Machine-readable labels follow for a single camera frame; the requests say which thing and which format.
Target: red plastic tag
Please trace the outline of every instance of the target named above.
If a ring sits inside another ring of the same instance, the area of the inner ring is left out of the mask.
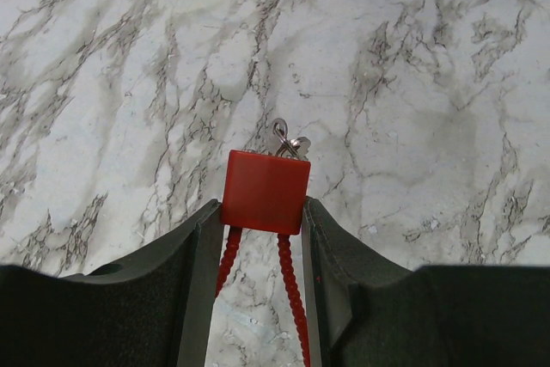
[[[225,180],[222,222],[240,228],[298,235],[311,164],[232,150]]]

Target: red rope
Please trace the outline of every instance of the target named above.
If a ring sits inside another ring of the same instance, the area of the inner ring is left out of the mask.
[[[292,267],[292,256],[290,254],[290,237],[288,235],[278,234],[278,257],[281,262],[281,272],[283,273],[284,286],[289,296],[290,309],[294,315],[294,323],[298,331],[298,338],[302,345],[303,363],[306,367],[310,366],[309,361],[309,338],[308,338],[308,320],[303,310],[300,291],[296,283],[294,268]]]
[[[229,235],[227,237],[227,243],[225,244],[225,251],[223,252],[222,262],[220,263],[220,270],[217,274],[216,282],[216,297],[220,293],[227,281],[227,277],[231,272],[231,267],[235,262],[237,251],[239,250],[239,244],[241,243],[242,228],[231,227],[229,228]]]
[[[242,228],[231,227],[229,229],[225,251],[223,251],[222,262],[220,263],[220,270],[217,275],[216,297],[222,290],[231,272],[231,267],[235,263],[235,257],[237,256],[239,244],[241,243],[241,236]],[[283,273],[284,287],[289,297],[290,309],[292,310],[292,315],[294,315],[294,323],[298,331],[298,339],[302,345],[303,363],[306,367],[310,367],[308,321],[306,319],[306,313],[303,310],[300,291],[298,290],[294,268],[292,267],[290,237],[288,235],[278,234],[278,256],[281,263],[281,273]]]

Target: red object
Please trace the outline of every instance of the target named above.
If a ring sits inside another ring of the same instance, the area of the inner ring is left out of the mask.
[[[278,235],[278,257],[281,263],[281,272],[283,273],[284,287],[289,297],[290,309],[294,315],[294,323],[298,332],[298,339],[302,345],[303,363],[306,367],[311,365],[309,358],[309,336],[308,319],[303,309],[300,291],[296,283],[294,268],[292,267],[292,256],[290,255],[290,238],[288,235]]]
[[[227,277],[231,272],[231,267],[235,263],[237,251],[239,250],[239,244],[241,243],[241,237],[242,228],[229,228],[225,251],[223,251],[222,262],[220,263],[220,269],[217,274],[216,298],[220,294],[220,291],[222,290],[223,285],[225,284],[225,281],[227,281]]]
[[[225,281],[231,272],[231,267],[235,263],[235,257],[237,256],[237,251],[239,250],[241,236],[242,228],[231,227],[229,229],[226,248],[223,252],[220,271],[217,275],[216,297],[222,290],[223,284],[225,284]],[[288,235],[278,235],[278,257],[279,262],[281,263],[281,273],[283,273],[284,287],[289,298],[292,315],[294,316],[296,331],[298,332],[298,339],[300,340],[300,345],[302,346],[303,363],[305,367],[310,367],[311,361],[309,357],[308,320],[306,319],[306,313],[303,309],[302,299],[300,298],[300,291],[298,290],[298,284],[296,283],[296,276],[294,275],[294,268],[292,267],[290,237]]]
[[[232,150],[222,222],[240,228],[298,235],[311,164]]]

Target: white marble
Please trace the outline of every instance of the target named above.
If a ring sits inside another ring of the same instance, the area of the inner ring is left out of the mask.
[[[309,194],[391,260],[548,265],[548,34],[550,0],[0,0],[0,259],[143,246],[281,116]],[[229,281],[206,365],[302,365],[273,237]]]

